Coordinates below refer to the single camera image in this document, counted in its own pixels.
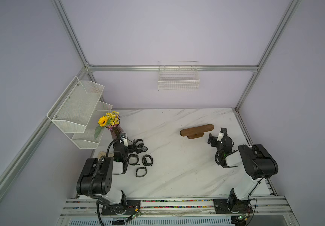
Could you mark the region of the wooden watch stand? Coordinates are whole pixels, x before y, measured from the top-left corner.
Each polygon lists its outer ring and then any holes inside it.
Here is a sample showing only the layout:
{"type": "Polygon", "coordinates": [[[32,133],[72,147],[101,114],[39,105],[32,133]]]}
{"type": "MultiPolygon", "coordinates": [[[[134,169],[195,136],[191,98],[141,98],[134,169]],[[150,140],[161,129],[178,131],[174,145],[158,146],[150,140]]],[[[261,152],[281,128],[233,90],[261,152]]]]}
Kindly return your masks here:
{"type": "Polygon", "coordinates": [[[202,125],[198,127],[183,129],[180,131],[182,137],[187,137],[188,139],[196,139],[204,136],[204,133],[214,130],[213,124],[202,125]]]}

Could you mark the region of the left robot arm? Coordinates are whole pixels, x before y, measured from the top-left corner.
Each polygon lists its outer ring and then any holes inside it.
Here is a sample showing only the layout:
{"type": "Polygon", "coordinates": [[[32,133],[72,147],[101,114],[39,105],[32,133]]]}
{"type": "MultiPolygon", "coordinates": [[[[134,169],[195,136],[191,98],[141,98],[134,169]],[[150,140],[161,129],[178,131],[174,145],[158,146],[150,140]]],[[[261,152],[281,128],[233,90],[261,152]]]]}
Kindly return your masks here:
{"type": "Polygon", "coordinates": [[[76,185],[78,195],[85,195],[96,201],[97,217],[100,225],[100,206],[117,215],[127,210],[127,198],[122,190],[112,186],[113,175],[123,175],[128,168],[128,139],[125,132],[113,139],[106,155],[101,158],[88,158],[76,185]]]}

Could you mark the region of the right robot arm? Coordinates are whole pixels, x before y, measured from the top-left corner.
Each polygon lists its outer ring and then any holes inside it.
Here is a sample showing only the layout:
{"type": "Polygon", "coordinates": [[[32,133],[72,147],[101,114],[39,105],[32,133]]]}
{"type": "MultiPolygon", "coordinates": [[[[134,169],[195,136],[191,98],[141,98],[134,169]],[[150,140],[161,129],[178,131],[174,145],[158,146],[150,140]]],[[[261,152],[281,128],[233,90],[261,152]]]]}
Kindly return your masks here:
{"type": "Polygon", "coordinates": [[[227,134],[226,128],[221,128],[216,137],[210,134],[207,143],[217,149],[214,157],[217,165],[226,169],[243,166],[245,170],[241,181],[230,190],[227,199],[213,200],[215,212],[250,215],[253,213],[252,194],[265,179],[278,173],[277,162],[260,144],[243,144],[233,150],[234,142],[227,134]]]}

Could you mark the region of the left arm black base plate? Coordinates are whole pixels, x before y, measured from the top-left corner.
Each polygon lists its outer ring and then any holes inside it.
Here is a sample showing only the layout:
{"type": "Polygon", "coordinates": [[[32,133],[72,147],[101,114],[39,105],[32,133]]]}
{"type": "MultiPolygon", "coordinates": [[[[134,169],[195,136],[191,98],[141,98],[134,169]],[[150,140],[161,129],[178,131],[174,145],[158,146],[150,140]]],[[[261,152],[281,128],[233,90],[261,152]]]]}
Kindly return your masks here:
{"type": "Polygon", "coordinates": [[[101,207],[101,215],[117,216],[117,215],[133,215],[136,209],[140,209],[141,200],[127,200],[125,204],[111,204],[101,207]]]}

